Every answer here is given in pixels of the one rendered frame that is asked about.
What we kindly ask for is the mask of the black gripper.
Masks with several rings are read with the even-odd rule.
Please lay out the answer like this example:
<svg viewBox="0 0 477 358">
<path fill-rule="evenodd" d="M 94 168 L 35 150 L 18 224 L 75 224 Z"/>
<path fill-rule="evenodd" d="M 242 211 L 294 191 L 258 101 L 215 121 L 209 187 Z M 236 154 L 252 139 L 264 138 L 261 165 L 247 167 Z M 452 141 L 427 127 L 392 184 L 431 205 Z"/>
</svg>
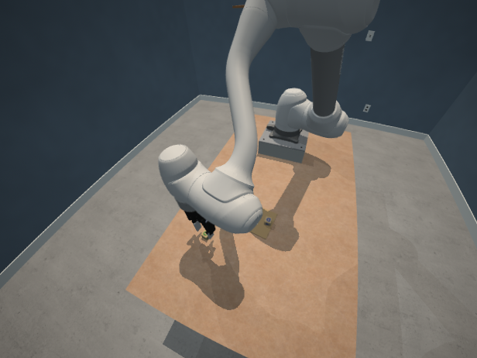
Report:
<svg viewBox="0 0 477 358">
<path fill-rule="evenodd" d="M 188 220 L 192 221 L 194 224 L 194 227 L 197 231 L 200 230 L 201 224 L 206 230 L 206 234 L 208 235 L 208 238 L 211 239 L 212 236 L 214 235 L 215 231 L 215 226 L 214 224 L 210 223 L 209 221 L 205 220 L 201 215 L 199 215 L 197 212 L 185 212 Z"/>
</svg>

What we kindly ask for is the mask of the tan flat mat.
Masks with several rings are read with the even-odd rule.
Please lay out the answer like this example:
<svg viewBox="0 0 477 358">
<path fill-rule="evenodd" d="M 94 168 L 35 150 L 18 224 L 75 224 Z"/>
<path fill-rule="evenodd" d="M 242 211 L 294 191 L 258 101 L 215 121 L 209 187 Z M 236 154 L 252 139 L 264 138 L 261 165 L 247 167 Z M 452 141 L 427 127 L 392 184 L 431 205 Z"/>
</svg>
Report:
<svg viewBox="0 0 477 358">
<path fill-rule="evenodd" d="M 264 225 L 266 216 L 268 216 L 270 218 L 271 217 L 273 218 L 271 226 Z M 266 239 L 268 234 L 269 234 L 269 231 L 271 230 L 271 227 L 272 227 L 272 225 L 275 221 L 276 216 L 277 216 L 276 213 L 271 212 L 271 211 L 263 208 L 263 216 L 262 216 L 260 222 L 250 232 L 257 235 L 257 236 L 260 236 L 260 237 Z"/>
</svg>

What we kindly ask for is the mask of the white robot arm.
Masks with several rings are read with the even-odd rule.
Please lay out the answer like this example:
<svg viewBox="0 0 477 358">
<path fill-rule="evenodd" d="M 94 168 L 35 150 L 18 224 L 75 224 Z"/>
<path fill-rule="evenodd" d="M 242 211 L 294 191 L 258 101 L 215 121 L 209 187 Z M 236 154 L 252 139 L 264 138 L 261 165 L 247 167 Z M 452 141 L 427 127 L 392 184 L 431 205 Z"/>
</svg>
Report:
<svg viewBox="0 0 477 358">
<path fill-rule="evenodd" d="M 235 133 L 230 159 L 210 172 L 182 144 L 169 146 L 158 158 L 163 183 L 182 210 L 196 211 L 234 234 L 255 228 L 263 216 L 263 207 L 253 193 L 252 182 L 258 146 L 249 86 L 253 59 L 275 29 L 299 28 L 312 48 L 313 101 L 298 88 L 285 90 L 277 104 L 276 123 L 266 127 L 272 131 L 269 138 L 298 143 L 302 129 L 317 136 L 338 138 L 349 122 L 336 101 L 345 43 L 373 21 L 379 2 L 246 0 L 225 71 Z"/>
</svg>

